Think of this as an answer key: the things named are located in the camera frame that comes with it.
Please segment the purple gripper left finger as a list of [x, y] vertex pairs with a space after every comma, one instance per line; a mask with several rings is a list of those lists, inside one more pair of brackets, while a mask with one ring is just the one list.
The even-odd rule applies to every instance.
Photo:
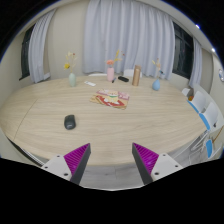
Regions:
[[91, 146], [87, 143], [66, 155], [56, 155], [42, 169], [79, 185], [90, 154]]

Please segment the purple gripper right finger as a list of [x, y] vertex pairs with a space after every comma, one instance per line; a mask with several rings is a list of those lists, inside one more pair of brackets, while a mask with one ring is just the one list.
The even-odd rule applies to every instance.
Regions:
[[137, 143], [132, 144], [132, 154], [144, 185], [182, 169], [167, 153], [157, 154]]

